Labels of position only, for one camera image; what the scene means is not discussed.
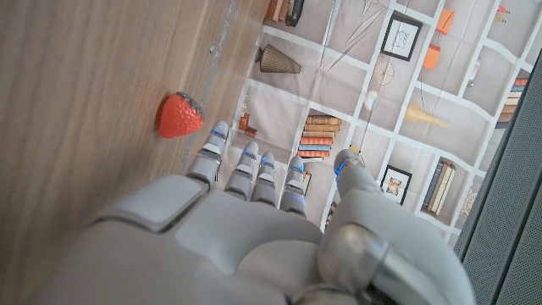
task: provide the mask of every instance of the strawberry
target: strawberry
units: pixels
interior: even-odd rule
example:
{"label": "strawberry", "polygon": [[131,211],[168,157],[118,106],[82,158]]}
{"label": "strawberry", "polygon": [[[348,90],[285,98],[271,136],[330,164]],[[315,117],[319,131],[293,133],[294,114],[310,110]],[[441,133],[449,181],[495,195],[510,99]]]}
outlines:
{"label": "strawberry", "polygon": [[171,95],[163,105],[158,131],[160,136],[170,139],[188,135],[203,125],[203,111],[184,92]]}

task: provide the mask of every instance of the picture frame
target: picture frame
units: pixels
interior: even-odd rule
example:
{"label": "picture frame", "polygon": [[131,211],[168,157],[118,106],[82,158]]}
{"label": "picture frame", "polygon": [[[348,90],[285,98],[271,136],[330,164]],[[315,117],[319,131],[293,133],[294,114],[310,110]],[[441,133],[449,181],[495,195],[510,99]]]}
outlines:
{"label": "picture frame", "polygon": [[412,174],[388,165],[384,172],[384,178],[380,182],[384,196],[403,205],[411,178]]}
{"label": "picture frame", "polygon": [[410,61],[423,23],[395,11],[391,15],[380,52]]}

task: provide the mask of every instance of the wooden table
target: wooden table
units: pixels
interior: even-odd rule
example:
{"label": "wooden table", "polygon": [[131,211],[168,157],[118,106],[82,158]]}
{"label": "wooden table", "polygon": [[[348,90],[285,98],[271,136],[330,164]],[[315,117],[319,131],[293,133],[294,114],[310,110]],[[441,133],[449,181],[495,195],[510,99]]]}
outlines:
{"label": "wooden table", "polygon": [[[1,304],[23,303],[104,205],[179,173],[214,121],[231,121],[267,6],[0,5]],[[160,102],[179,90],[204,103],[205,125],[189,152],[189,136],[157,132]]]}

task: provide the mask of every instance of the robotic hand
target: robotic hand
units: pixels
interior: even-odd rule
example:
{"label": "robotic hand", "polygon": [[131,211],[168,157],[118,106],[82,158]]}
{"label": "robotic hand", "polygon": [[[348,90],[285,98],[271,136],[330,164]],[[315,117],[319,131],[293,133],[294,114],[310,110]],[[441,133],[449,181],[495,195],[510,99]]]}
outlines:
{"label": "robotic hand", "polygon": [[269,152],[246,200],[254,142],[225,190],[212,188],[227,132],[225,122],[214,126],[186,176],[103,210],[33,303],[474,304],[453,251],[386,199],[350,150],[335,160],[340,205],[322,234],[305,220],[299,157],[280,209]]}

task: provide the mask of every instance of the stack of books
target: stack of books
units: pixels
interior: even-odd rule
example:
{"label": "stack of books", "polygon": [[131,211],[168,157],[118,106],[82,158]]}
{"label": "stack of books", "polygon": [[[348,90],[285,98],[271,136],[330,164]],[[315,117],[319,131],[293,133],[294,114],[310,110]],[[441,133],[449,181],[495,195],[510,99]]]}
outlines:
{"label": "stack of books", "polygon": [[510,93],[508,93],[505,107],[499,115],[499,120],[497,121],[497,126],[495,128],[506,128],[508,122],[510,122],[510,119],[514,115],[514,111],[516,111],[519,97],[522,95],[523,89],[525,89],[525,86],[527,85],[527,80],[528,79],[526,78],[518,78],[514,81],[514,86]]}
{"label": "stack of books", "polygon": [[429,183],[429,189],[423,200],[422,209],[437,215],[440,214],[455,174],[456,167],[454,164],[442,160],[439,161],[434,171],[433,179]]}
{"label": "stack of books", "polygon": [[302,158],[327,158],[341,120],[330,115],[309,115],[297,155]]}

